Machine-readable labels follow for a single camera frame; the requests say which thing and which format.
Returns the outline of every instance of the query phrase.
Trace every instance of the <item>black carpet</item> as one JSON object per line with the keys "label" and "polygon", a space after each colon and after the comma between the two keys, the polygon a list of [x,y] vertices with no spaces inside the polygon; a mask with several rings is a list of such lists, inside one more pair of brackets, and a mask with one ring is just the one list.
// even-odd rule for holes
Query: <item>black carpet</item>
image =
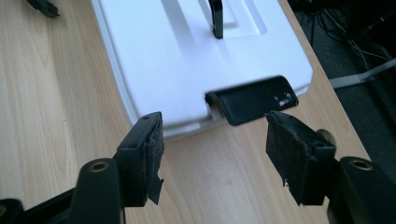
{"label": "black carpet", "polygon": [[[367,68],[377,66],[381,61],[381,59],[377,60],[364,55],[366,66],[357,50],[350,47],[348,43],[338,42],[339,38],[336,38],[338,36],[329,32],[338,27],[323,11],[321,14],[317,11],[295,11],[295,15],[308,40],[311,41],[314,52],[328,78],[362,73]],[[396,183],[395,69],[377,75],[373,81],[337,89],[335,92],[371,160],[381,166],[390,179]]]}

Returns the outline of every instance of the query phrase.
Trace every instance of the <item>wooden surface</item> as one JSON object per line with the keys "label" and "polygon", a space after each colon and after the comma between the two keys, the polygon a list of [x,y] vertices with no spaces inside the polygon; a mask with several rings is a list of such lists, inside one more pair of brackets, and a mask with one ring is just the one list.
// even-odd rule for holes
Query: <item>wooden surface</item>
{"label": "wooden surface", "polygon": [[[112,157],[130,130],[88,0],[56,1],[52,20],[0,1],[0,198],[25,208],[71,189],[79,168]],[[288,110],[336,139],[337,158],[368,158],[318,59],[281,0],[315,70]],[[165,144],[159,206],[129,223],[327,223],[326,206],[297,206],[265,153],[267,123],[221,126]]]}

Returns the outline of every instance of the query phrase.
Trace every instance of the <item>wooden table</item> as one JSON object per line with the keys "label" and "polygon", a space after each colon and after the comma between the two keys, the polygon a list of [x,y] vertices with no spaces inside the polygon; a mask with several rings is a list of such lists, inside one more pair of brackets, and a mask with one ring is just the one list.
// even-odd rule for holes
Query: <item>wooden table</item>
{"label": "wooden table", "polygon": [[[336,139],[336,157],[368,158],[286,0],[315,74],[287,112]],[[79,168],[112,157],[130,125],[90,1],[56,1],[52,20],[0,1],[0,198],[25,208],[73,188]],[[326,206],[297,206],[265,153],[267,123],[227,125],[165,144],[159,205],[129,223],[326,223]]]}

